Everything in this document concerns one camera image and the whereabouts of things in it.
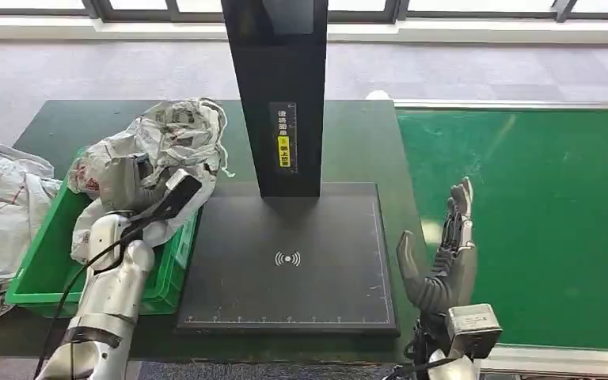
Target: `green mat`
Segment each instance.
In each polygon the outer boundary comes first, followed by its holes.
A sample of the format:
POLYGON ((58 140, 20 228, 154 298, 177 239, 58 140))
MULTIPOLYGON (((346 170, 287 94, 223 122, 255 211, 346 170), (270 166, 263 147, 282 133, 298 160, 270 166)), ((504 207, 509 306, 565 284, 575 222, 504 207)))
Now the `green mat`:
POLYGON ((398 120, 424 223, 441 225, 448 188, 473 182, 473 301, 493 305, 501 341, 608 349, 608 111, 398 120))

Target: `green plastic crate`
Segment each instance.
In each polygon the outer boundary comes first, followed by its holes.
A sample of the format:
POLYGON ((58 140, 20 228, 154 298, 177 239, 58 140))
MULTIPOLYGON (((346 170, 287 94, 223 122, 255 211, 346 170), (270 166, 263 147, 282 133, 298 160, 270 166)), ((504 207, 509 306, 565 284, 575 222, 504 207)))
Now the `green plastic crate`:
MULTIPOLYGON (((6 302, 44 317, 52 317, 64 288, 81 265, 71 259, 71 234, 76 218, 89 205, 85 194, 74 194, 64 181, 43 225, 32 241, 17 275, 6 293, 6 302)), ((172 314, 178 307, 185 267, 192 249, 196 215, 192 216, 166 244, 155 248, 153 267, 141 300, 140 313, 172 314)), ((73 285, 61 313, 75 315, 85 274, 73 285)))

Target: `wireless symbol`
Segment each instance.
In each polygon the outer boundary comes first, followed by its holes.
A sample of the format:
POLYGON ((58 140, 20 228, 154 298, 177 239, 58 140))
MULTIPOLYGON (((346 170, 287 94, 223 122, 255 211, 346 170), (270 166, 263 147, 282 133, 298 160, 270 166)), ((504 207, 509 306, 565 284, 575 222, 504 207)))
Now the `wireless symbol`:
POLYGON ((292 264, 295 267, 298 267, 302 263, 302 256, 299 255, 299 252, 295 251, 292 256, 286 256, 278 251, 276 256, 274 257, 274 262, 276 262, 276 266, 280 267, 281 265, 288 263, 292 264))

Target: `yellow label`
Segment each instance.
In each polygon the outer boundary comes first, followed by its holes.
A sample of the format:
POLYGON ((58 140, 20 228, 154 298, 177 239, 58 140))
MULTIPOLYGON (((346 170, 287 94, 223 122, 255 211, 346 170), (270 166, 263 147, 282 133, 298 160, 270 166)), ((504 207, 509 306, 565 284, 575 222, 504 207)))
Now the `yellow label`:
POLYGON ((290 137, 279 136, 279 166, 282 168, 290 167, 290 137))

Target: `robotic hand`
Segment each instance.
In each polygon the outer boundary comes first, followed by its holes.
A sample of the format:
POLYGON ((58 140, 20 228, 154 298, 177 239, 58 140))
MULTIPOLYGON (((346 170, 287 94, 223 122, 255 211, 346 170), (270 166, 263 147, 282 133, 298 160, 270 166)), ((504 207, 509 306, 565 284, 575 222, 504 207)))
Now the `robotic hand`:
MULTIPOLYGON (((130 178, 137 182, 133 170, 138 168, 129 161, 114 162, 113 169, 127 173, 122 177, 127 178, 126 182, 130 178)), ((147 204, 143 199, 144 196, 153 199, 152 192, 139 190, 136 196, 135 192, 127 196, 111 194, 111 205, 133 207, 129 211, 109 212, 92 225, 91 257, 78 312, 42 372, 38 373, 40 367, 37 368, 37 379, 124 378, 143 288, 154 265, 154 252, 142 240, 141 231, 152 222, 175 217, 201 188, 199 181, 183 169, 162 181, 166 189, 155 204, 147 204), (137 214, 136 210, 146 207, 137 214)), ((131 183, 131 188, 138 186, 131 183)))
POLYGON ((490 305, 469 305, 477 276, 472 201, 472 183, 465 177, 450 190, 442 241, 427 275, 411 254, 413 234, 402 234, 397 247, 401 277, 421 314, 405 348, 413 365, 396 368, 386 379, 414 373, 421 380, 476 379, 473 360, 487 357, 502 332, 490 305))

